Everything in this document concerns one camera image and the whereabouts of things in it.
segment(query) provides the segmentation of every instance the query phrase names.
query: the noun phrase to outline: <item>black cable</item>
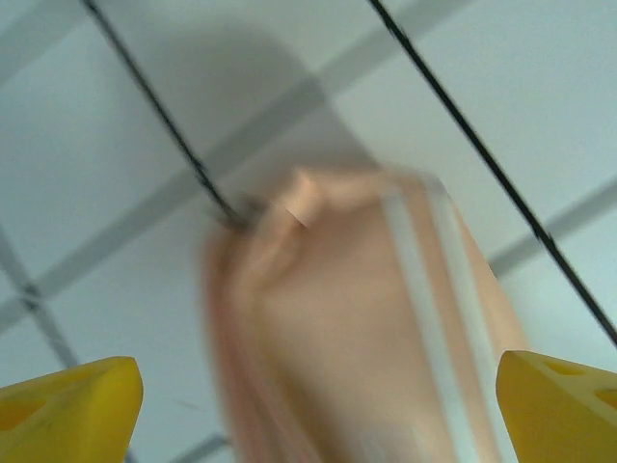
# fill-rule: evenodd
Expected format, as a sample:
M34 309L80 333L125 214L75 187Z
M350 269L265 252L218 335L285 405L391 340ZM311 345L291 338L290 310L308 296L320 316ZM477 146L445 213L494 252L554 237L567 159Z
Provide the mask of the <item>black cable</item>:
M144 76L144 74L139 69L137 62L131 56L130 52L126 45L122 42L120 36L116 33L111 22L107 18L107 16L103 13L103 11L98 7L96 2L93 0L82 0L83 5L88 9L88 11L92 14L95 22L98 24L101 29L103 35L111 43L113 48L116 50L118 55L120 56L122 62L126 65L128 70L133 77L133 80L140 88L146 99L152 105L154 111L158 115L161 122L167 128L170 136L174 139L177 146L180 148L180 151L184 155L185 159L191 165L191 167L195 171L195 175L200 182L200 184L206 189L209 193L212 200L221 208L221 210L226 215L230 224L235 227L244 228L247 225L247 221L240 216L229 203L223 198L223 195L219 192L219 189L212 183L210 178L208 178L206 169L201 163L201 161L194 155L193 150L188 145L186 139L182 136L177 125L172 119L172 115L169 110L165 108L161 99L157 96L157 94L152 89L152 86L149 84L148 80Z
M450 98L450 96L443 88L442 84L439 82L439 80L437 80L437 77L435 77L433 71L426 65L426 63L416 51L416 48L412 45L412 42L409 40L405 32L403 32L403 30L396 24L396 22L388 13L388 10L384 8L384 6L379 0L368 0L368 2L372 5L377 14L382 18L384 24L386 25L386 28L396 38L396 40L405 50L414 65L416 65L416 68L420 71L424 79L431 86L433 92L435 92L435 94L442 101L443 106L445 106L445 109L447 109L447 111L450 113L452 119L454 119L454 121L458 124L459 128L463 131L463 133L465 133L469 142L476 149L477 153L480 155L482 160L484 160L488 168L498 180L501 187L508 194L510 200L515 204L521 215L527 221L527 224L533 230L533 233L535 234L538 241L540 241L544 245L557 266L561 269L565 277L570 282L570 285L572 285L572 287L578 293L580 299L582 299L582 301L586 304L589 312L594 315L594 317L596 318L598 323L600 323L600 326L602 326L615 347L617 347L617 331L615 330L615 327L611 324L603 309L600 307L598 302L596 302L596 299L589 292L582 280L578 277L577 273L572 268L570 263L564 258L563 254L561 254L561 251L559 251L559 248L555 244L552 237L544 230L544 228L540 224L540 221L536 218L533 211L526 204L523 197L517 191L512 181L503 172L499 164L496 162L495 158L491 155L482 140L480 140L478 134L467 122L467 120L465 119L461 111L457 108L452 98Z

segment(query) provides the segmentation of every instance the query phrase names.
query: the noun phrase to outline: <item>yellow plastic part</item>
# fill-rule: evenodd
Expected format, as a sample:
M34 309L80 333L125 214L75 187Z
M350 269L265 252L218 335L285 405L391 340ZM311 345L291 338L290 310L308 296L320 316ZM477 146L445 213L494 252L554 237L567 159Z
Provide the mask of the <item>yellow plastic part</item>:
M121 463L142 396L142 378L130 357L0 389L0 461Z
M511 351L496 391L520 463L617 462L617 374Z

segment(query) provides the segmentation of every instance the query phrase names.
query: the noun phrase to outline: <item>pink object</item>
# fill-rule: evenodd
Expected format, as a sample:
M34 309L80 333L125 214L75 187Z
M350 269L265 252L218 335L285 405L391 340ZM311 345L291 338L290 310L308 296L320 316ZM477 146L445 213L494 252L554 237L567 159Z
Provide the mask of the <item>pink object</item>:
M523 332L438 181L298 171L205 267L240 461L516 461L495 379Z

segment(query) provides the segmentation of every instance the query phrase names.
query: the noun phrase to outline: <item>white stripe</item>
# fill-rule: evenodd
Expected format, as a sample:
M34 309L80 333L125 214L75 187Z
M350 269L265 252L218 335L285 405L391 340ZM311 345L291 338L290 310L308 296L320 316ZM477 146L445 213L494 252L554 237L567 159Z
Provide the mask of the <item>white stripe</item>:
M501 454L501 461L517 462L512 442L497 404L496 355L489 337L460 224L454 213L452 202L445 192L429 192L428 196L442 244L450 282L452 282L459 311L463 318L480 380L480 388L493 426L497 447Z
M383 200L384 212L398 252L403 277L407 282L410 300L416 309L422 342L433 371L443 414L454 452L459 462L479 461L465 402L461 397L456 373L442 330L431 282L426 274L416 239L411 214L405 199L395 189Z

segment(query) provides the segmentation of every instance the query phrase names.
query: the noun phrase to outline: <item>hole in yellow plastic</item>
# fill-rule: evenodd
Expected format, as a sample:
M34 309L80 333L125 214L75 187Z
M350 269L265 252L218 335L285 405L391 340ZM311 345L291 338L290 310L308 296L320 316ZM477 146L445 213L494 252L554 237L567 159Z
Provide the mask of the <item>hole in yellow plastic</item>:
M6 400L0 402L0 431L10 431L37 412L45 401Z
M604 402L609 407L617 410L617 389L606 389L604 391L595 391L595 396Z
M560 362L545 362L545 364L555 373L563 374L565 376L580 376L582 374L585 374L584 370L582 369L571 367Z

